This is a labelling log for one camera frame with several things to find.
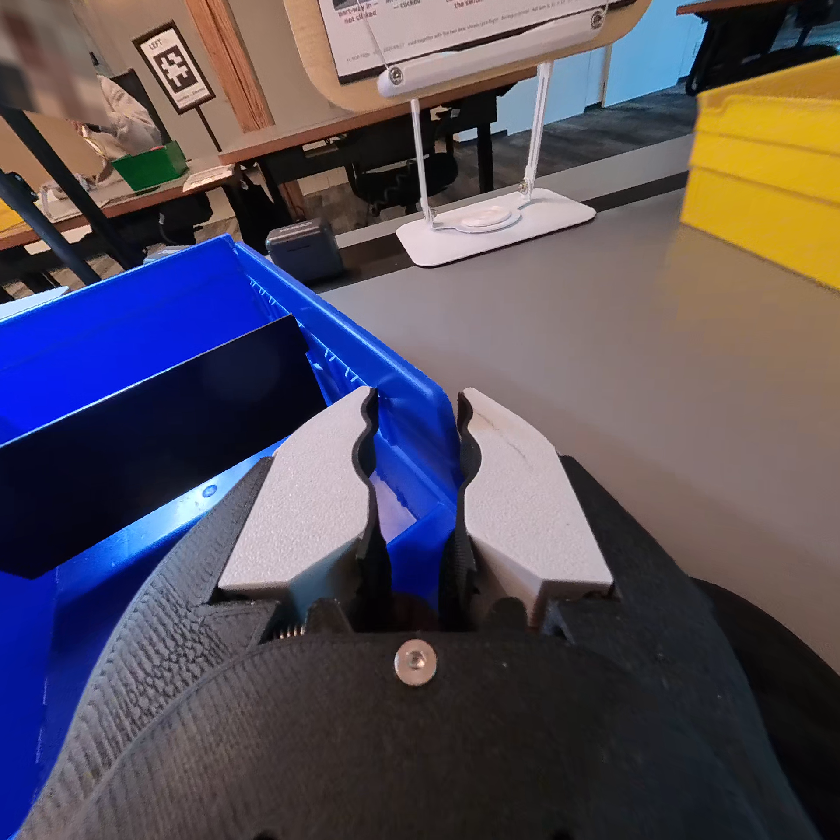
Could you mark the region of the wooden pillar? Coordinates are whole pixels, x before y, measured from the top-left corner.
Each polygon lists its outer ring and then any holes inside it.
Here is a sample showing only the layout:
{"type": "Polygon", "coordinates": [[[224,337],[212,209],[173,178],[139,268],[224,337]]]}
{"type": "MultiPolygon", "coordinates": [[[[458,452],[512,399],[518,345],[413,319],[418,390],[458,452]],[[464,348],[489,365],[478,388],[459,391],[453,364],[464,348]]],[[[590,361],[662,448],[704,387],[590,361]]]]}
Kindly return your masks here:
{"type": "Polygon", "coordinates": [[[275,125],[228,1],[185,1],[236,122],[243,133],[275,125]]]}

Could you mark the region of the black white marker sign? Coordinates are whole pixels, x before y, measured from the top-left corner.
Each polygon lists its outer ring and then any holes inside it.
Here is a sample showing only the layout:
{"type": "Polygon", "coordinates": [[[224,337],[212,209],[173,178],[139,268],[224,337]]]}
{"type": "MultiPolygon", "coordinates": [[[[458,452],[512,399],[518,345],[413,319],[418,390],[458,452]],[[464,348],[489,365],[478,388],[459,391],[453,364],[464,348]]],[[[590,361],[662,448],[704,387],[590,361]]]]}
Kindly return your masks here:
{"type": "Polygon", "coordinates": [[[133,38],[132,44],[176,113],[195,111],[216,152],[221,154],[221,143],[203,111],[203,106],[215,100],[216,94],[176,22],[158,25],[133,38]]]}

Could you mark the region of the black quilted wrist pad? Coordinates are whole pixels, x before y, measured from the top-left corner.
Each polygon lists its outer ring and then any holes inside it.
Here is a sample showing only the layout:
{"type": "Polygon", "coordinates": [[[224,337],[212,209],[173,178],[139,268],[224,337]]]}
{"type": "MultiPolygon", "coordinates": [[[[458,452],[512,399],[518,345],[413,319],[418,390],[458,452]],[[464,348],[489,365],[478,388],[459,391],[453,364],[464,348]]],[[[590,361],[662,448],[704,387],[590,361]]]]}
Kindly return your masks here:
{"type": "Polygon", "coordinates": [[[751,602],[693,579],[747,676],[773,750],[823,838],[839,838],[839,676],[751,602]]]}

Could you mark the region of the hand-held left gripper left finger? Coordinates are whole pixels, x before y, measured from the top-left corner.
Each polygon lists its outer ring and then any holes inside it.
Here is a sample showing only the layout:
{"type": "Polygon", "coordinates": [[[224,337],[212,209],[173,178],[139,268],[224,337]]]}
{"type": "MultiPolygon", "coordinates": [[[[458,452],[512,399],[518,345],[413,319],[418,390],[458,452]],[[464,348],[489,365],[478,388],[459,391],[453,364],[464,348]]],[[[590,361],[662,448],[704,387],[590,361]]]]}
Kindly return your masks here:
{"type": "Polygon", "coordinates": [[[382,608],[382,531],[371,476],[378,393],[323,409],[276,450],[217,582],[225,595],[278,601],[299,622],[334,599],[359,627],[382,608]]]}

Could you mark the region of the black office chair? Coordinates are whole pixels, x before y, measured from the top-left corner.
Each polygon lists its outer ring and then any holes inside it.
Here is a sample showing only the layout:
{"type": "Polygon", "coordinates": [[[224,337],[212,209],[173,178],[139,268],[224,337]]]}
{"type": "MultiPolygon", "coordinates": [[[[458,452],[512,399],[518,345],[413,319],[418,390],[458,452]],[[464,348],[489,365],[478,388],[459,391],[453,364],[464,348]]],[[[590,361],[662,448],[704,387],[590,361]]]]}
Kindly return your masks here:
{"type": "MultiPolygon", "coordinates": [[[[421,111],[419,123],[427,195],[435,196],[451,186],[459,173],[453,151],[435,150],[450,120],[448,115],[434,120],[426,109],[421,111]]],[[[339,142],[339,147],[345,155],[351,192],[374,217],[391,207],[401,207],[406,214],[417,211],[421,193],[410,115],[356,129],[339,142]]]]}

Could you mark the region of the green plastic bin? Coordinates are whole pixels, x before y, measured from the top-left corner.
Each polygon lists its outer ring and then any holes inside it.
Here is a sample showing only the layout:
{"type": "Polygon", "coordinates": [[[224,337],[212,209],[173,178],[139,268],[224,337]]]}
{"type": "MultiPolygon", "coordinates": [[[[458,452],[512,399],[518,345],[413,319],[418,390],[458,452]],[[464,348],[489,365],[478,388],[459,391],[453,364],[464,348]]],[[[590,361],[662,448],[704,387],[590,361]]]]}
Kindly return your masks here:
{"type": "Polygon", "coordinates": [[[124,155],[113,161],[112,167],[137,193],[176,181],[188,168],[182,148],[174,140],[141,154],[124,155]]]}

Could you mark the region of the wooden table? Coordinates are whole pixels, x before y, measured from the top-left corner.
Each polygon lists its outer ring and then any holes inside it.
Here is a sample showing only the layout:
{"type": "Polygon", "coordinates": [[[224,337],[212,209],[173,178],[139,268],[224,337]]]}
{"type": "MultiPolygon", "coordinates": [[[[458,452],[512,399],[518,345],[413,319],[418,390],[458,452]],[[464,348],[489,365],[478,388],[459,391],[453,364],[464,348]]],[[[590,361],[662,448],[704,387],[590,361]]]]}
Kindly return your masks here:
{"type": "MultiPolygon", "coordinates": [[[[497,118],[496,98],[537,74],[534,68],[521,70],[420,98],[423,112],[436,107],[447,110],[438,121],[421,118],[425,150],[432,150],[434,142],[444,138],[447,151],[452,151],[454,134],[477,129],[479,192],[491,192],[495,186],[490,125],[497,118]]],[[[409,103],[389,104],[292,133],[282,133],[277,126],[261,129],[246,134],[232,148],[221,152],[219,161],[222,165],[257,162],[272,200],[290,208],[290,200],[280,197],[281,184],[355,164],[375,169],[404,157],[414,157],[409,103]]]]}
{"type": "MultiPolygon", "coordinates": [[[[90,185],[88,194],[120,234],[139,247],[191,245],[224,203],[224,197],[214,195],[242,183],[239,164],[189,161],[182,176],[170,182],[136,192],[113,173],[105,183],[90,185]]],[[[43,188],[34,206],[70,243],[87,244],[94,254],[104,252],[86,215],[60,189],[43,188]]]]}

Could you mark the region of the black light stand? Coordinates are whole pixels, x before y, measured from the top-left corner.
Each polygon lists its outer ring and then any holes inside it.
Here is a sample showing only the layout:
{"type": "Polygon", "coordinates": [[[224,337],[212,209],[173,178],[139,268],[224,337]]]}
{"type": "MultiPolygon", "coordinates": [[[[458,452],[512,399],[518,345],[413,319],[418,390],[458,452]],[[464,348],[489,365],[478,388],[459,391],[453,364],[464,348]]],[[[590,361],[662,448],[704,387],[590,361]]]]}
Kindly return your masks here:
{"type": "Polygon", "coordinates": [[[100,276],[81,258],[72,244],[68,243],[61,232],[43,215],[37,206],[25,199],[8,173],[1,171],[1,197],[6,205],[26,222],[33,231],[54,252],[66,268],[71,270],[85,285],[98,283],[100,276]]]}

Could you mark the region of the blue plastic bin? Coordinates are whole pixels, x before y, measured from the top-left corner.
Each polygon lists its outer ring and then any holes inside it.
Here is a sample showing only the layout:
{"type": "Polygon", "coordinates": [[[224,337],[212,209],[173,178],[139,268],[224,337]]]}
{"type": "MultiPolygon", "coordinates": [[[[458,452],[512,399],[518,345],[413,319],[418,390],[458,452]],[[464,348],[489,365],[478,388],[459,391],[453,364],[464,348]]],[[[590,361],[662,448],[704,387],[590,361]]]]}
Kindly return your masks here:
{"type": "Polygon", "coordinates": [[[443,389],[223,236],[2,321],[2,838],[20,838],[94,664],[164,557],[359,387],[396,592],[432,602],[455,522],[443,389]]]}

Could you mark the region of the black slanted pole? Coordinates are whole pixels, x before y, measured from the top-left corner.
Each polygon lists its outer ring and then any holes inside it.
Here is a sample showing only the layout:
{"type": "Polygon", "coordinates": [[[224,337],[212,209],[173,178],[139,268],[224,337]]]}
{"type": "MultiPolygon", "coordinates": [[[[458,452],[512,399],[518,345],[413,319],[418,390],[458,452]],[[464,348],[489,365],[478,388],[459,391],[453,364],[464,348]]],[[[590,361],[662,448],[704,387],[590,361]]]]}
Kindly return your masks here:
{"type": "Polygon", "coordinates": [[[23,142],[28,151],[67,194],[77,210],[87,219],[92,230],[107,244],[107,250],[125,270],[141,266],[143,253],[126,243],[117,229],[97,206],[89,194],[61,160],[45,137],[32,123],[28,115],[19,108],[1,106],[2,117],[9,128],[23,142]]]}

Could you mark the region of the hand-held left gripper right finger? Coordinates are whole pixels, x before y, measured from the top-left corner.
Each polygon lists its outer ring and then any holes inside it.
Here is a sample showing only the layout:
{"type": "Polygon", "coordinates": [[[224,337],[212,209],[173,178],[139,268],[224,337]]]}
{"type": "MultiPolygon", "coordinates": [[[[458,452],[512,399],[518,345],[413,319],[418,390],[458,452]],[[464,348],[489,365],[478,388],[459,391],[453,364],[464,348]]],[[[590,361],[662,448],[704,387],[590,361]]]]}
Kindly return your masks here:
{"type": "Polygon", "coordinates": [[[517,599],[538,628],[551,600],[613,593],[614,577],[553,444],[485,393],[458,394],[458,604],[475,624],[517,599]]]}

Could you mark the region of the yellow plastic bin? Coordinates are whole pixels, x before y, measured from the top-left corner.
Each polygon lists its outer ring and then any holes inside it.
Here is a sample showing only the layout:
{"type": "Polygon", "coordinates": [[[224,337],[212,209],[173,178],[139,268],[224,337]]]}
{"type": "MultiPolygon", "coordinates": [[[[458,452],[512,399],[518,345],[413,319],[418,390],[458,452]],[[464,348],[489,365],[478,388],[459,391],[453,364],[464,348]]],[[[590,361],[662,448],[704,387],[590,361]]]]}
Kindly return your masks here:
{"type": "Polygon", "coordinates": [[[839,57],[701,92],[680,222],[839,289],[839,57]]]}

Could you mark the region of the grey desk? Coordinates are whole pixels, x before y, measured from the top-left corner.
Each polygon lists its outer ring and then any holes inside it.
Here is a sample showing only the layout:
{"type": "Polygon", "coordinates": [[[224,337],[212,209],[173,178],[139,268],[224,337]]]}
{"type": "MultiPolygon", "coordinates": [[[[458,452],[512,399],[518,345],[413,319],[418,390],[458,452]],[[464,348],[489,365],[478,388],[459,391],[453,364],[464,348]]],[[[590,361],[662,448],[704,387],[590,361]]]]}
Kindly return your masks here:
{"type": "Polygon", "coordinates": [[[576,457],[690,575],[838,670],[838,292],[679,222],[692,138],[546,175],[588,224],[326,290],[576,457]]]}

